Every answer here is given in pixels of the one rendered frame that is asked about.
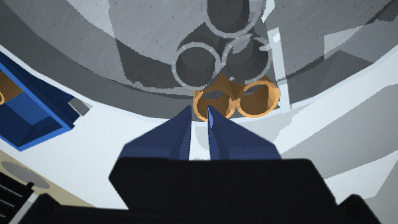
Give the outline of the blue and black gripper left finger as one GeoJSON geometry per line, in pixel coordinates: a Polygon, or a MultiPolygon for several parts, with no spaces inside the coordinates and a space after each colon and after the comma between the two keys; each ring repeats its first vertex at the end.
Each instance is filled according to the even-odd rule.
{"type": "Polygon", "coordinates": [[[189,160],[192,128],[191,105],[179,114],[124,144],[121,157],[160,157],[189,160]]]}

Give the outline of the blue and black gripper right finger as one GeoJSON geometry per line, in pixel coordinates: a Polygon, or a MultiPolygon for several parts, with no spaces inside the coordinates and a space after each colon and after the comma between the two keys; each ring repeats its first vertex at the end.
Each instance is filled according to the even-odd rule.
{"type": "Polygon", "coordinates": [[[208,105],[210,160],[282,159],[274,143],[226,118],[208,105]]]}

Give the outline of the blue crate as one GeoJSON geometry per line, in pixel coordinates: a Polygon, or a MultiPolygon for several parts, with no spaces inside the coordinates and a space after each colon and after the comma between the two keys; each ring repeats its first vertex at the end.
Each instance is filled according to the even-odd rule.
{"type": "Polygon", "coordinates": [[[0,138],[20,152],[72,130],[73,123],[90,110],[1,51],[0,69],[24,91],[0,105],[0,138]]]}

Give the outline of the bronze bushing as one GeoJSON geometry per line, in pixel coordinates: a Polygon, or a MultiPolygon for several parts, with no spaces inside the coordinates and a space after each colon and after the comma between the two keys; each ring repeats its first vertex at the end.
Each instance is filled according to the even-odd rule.
{"type": "Polygon", "coordinates": [[[229,80],[223,73],[220,74],[217,81],[209,88],[203,90],[194,90],[194,112],[200,119],[205,122],[207,122],[208,105],[212,105],[226,118],[229,118],[234,113],[234,110],[236,108],[236,99],[233,94],[229,80]],[[224,92],[224,94],[221,97],[212,100],[202,97],[202,95],[207,93],[208,91],[215,90],[222,91],[224,92]]]}
{"type": "Polygon", "coordinates": [[[3,71],[0,72],[0,105],[23,92],[3,71]]]}
{"type": "Polygon", "coordinates": [[[267,115],[276,107],[280,98],[279,89],[266,74],[253,83],[237,84],[230,80],[230,85],[236,99],[238,111],[249,118],[267,115]],[[249,95],[243,95],[248,88],[257,84],[261,84],[257,91],[249,95]]]}

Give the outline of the grey metal ring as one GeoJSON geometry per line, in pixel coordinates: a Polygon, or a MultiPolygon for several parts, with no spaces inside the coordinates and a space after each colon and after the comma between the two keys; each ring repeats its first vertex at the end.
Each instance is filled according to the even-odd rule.
{"type": "Polygon", "coordinates": [[[221,61],[214,42],[203,34],[186,36],[179,44],[172,60],[172,73],[176,81],[190,90],[203,90],[213,85],[221,73],[221,61]],[[182,61],[181,53],[191,47],[203,47],[213,54],[211,64],[202,70],[192,70],[182,61]]]}
{"type": "Polygon", "coordinates": [[[236,38],[246,34],[256,23],[261,14],[263,0],[243,0],[243,10],[240,17],[229,26],[217,26],[210,22],[207,14],[207,0],[202,0],[202,15],[210,30],[223,38],[236,38]],[[215,26],[216,27],[215,27],[215,26]]]}
{"type": "Polygon", "coordinates": [[[237,84],[256,82],[269,70],[273,56],[268,41],[249,30],[236,38],[220,38],[217,46],[222,69],[227,78],[237,84]],[[252,39],[254,48],[250,58],[242,64],[231,65],[226,62],[230,49],[239,41],[252,39]],[[227,67],[226,67],[227,66],[227,67]]]}

